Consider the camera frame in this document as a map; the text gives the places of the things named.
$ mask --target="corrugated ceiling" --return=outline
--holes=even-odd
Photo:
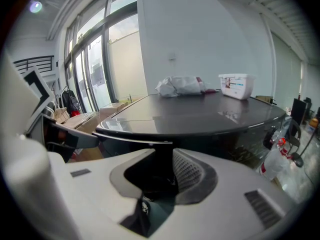
[[[316,33],[294,0],[255,0],[274,13],[292,32],[312,61],[319,60]]]

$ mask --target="crumpled white bag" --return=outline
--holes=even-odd
[[[179,95],[200,95],[207,88],[200,77],[170,76],[160,81],[155,88],[163,97]]]

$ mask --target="floor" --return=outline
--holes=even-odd
[[[307,145],[311,134],[301,129],[300,154]],[[320,141],[313,137],[302,155],[304,165],[299,168],[292,160],[288,160],[285,168],[277,175],[282,189],[297,203],[312,197],[320,178]]]

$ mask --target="container lid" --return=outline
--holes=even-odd
[[[256,77],[252,74],[219,74],[219,78],[252,78]]]

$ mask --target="black metal railing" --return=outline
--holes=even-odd
[[[18,72],[23,74],[31,69],[33,66],[36,66],[40,73],[52,71],[52,60],[53,55],[50,56],[40,56],[33,58],[26,58],[22,60],[17,60],[14,63]]]

